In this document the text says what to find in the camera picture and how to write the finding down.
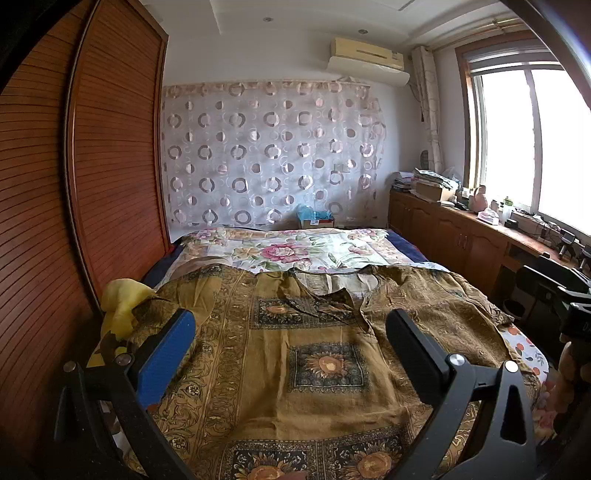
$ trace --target navy blue sheet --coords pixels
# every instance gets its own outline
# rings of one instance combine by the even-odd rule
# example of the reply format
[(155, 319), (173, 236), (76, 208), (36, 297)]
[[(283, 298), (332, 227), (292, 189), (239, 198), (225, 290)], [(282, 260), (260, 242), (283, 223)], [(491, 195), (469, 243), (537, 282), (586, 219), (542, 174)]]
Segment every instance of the navy blue sheet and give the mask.
[(417, 247), (406, 241), (392, 230), (388, 230), (388, 235), (386, 238), (391, 244), (393, 244), (393, 246), (398, 248), (398, 250), (410, 258), (413, 262), (428, 262), (427, 257), (425, 257), (425, 255), (423, 255)]
[(154, 288), (164, 278), (170, 266), (183, 251), (184, 246), (181, 245), (181, 240), (182, 238), (179, 238), (174, 243), (176, 247), (171, 254), (165, 255), (150, 268), (150, 271), (142, 279), (144, 285)]

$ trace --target yellow cloth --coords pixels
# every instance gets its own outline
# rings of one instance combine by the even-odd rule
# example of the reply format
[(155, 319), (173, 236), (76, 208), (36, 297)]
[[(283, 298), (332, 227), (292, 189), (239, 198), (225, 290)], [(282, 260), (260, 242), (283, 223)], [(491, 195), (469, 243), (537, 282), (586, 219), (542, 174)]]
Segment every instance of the yellow cloth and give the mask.
[(131, 310), (153, 294), (155, 290), (131, 278), (119, 278), (107, 284), (100, 302), (100, 308), (105, 312), (100, 342), (87, 367), (99, 367), (127, 351), (127, 340), (137, 325)]

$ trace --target wooden wardrobe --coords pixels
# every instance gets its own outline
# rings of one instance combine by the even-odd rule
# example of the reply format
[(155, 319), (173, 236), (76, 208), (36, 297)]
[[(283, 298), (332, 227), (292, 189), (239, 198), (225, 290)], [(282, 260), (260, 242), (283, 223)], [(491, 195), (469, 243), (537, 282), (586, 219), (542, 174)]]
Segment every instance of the wooden wardrobe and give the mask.
[(0, 94), (0, 434), (29, 461), (99, 299), (169, 249), (160, 175), (168, 36), (137, 0), (82, 0)]

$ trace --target curtain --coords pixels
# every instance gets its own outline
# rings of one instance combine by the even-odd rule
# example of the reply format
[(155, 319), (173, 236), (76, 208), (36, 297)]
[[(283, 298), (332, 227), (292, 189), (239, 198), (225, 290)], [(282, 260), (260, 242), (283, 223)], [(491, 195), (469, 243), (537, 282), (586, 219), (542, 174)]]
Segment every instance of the curtain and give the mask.
[(427, 129), (429, 169), (436, 173), (444, 170), (443, 156), (439, 147), (439, 85), (433, 53), (425, 47), (412, 51), (414, 73), (417, 78), (418, 98)]
[(299, 204), (342, 224), (376, 216), (385, 125), (369, 87), (347, 82), (165, 87), (167, 216), (181, 226), (276, 226)]

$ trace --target blue foam pad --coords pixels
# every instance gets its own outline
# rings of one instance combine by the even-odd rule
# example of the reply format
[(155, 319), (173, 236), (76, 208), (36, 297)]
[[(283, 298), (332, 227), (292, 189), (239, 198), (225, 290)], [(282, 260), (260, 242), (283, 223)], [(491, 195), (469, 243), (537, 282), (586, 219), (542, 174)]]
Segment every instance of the blue foam pad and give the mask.
[(195, 317), (185, 310), (138, 373), (135, 393), (143, 408), (160, 402), (194, 338)]

